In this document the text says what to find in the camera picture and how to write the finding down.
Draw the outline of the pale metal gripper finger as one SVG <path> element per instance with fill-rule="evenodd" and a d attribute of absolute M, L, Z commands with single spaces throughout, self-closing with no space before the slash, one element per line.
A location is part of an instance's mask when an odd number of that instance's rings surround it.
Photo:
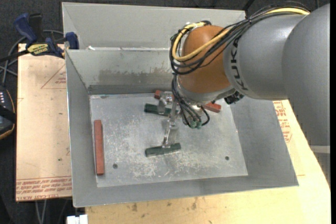
<path fill-rule="evenodd" d="M 163 138 L 163 142 L 162 142 L 162 147 L 166 148 L 170 146 L 169 143 L 169 134 L 170 134 L 170 125 L 167 124 L 165 127 L 165 131 L 164 131 L 164 138 Z"/>
<path fill-rule="evenodd" d="M 175 122 L 171 121 L 169 123 L 169 145 L 172 145 L 175 143 L 177 133 L 178 133 L 178 126 Z"/>

